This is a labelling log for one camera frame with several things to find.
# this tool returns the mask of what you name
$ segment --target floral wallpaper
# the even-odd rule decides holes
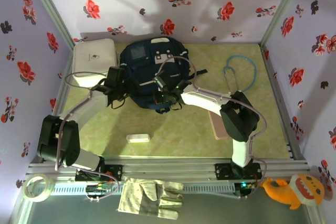
[[[0,223],[8,223],[56,104],[70,49],[40,0],[0,0]]]
[[[291,0],[264,49],[293,137],[325,185],[327,223],[336,222],[335,16],[334,0]]]
[[[52,0],[74,42],[260,42],[281,0]]]

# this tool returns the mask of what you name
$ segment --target tape roll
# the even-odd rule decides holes
[[[36,195],[37,188],[41,184],[41,180],[45,185],[45,188],[40,194]],[[50,196],[54,187],[55,182],[52,179],[41,173],[35,174],[32,177],[29,177],[23,184],[24,198],[33,202],[44,201]]]

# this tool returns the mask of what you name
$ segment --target yellow plush toy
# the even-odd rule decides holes
[[[289,183],[284,179],[269,178],[261,185],[268,196],[280,203],[290,205],[290,209],[298,209],[301,204],[317,206],[323,201],[324,186],[309,174],[295,174]]]

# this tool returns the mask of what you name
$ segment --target backpack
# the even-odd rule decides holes
[[[140,85],[139,89],[130,95],[130,98],[141,108],[155,110],[159,114],[170,111],[174,103],[155,104],[153,93],[158,86],[153,82],[161,64],[173,57],[188,57],[188,50],[181,42],[169,37],[145,39],[129,44],[120,54],[120,67],[125,69],[124,80],[135,79]],[[190,64],[183,59],[169,60],[163,69],[168,73],[176,85],[181,80],[189,80]],[[206,73],[207,70],[197,72],[197,75]]]

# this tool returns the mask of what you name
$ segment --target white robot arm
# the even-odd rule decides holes
[[[123,82],[122,76],[123,69],[111,67],[107,77],[94,86],[90,95],[80,103],[82,106],[58,116],[47,116],[41,129],[38,155],[64,166],[100,170],[104,166],[104,159],[80,148],[79,131],[96,113],[115,100],[125,99],[137,89],[137,84],[133,80]],[[233,95],[215,93],[200,89],[184,80],[177,86],[172,86],[170,76],[164,71],[153,80],[159,86],[158,93],[154,94],[157,103],[194,105],[221,116],[228,135],[233,139],[232,165],[244,170],[252,162],[249,143],[259,116],[241,92]]]

